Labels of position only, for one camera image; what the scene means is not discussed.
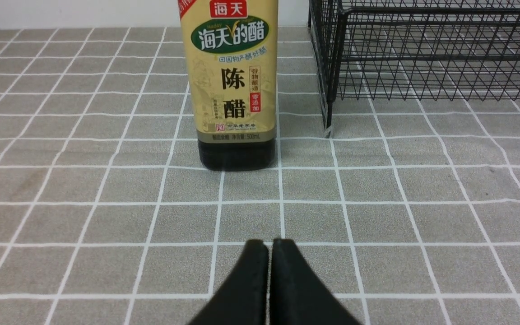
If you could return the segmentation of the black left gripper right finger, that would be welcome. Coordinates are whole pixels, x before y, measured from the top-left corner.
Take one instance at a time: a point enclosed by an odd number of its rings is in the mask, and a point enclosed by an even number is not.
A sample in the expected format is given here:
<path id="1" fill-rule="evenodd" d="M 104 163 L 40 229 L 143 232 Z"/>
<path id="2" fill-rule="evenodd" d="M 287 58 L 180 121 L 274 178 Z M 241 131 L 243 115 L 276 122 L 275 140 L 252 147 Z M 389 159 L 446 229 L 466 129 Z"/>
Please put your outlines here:
<path id="1" fill-rule="evenodd" d="M 272 244 L 271 325 L 359 325 L 312 271 L 291 239 Z"/>

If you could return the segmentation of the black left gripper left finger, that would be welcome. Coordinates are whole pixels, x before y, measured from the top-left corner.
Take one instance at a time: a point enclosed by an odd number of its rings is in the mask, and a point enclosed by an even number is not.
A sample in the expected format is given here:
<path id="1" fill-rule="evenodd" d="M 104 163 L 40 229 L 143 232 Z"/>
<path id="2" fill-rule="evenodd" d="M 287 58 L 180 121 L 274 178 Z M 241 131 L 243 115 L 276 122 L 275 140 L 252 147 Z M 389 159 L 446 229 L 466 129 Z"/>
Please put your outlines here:
<path id="1" fill-rule="evenodd" d="M 190 325 L 264 325 L 268 268 L 267 246 L 249 239 L 230 274 Z"/>

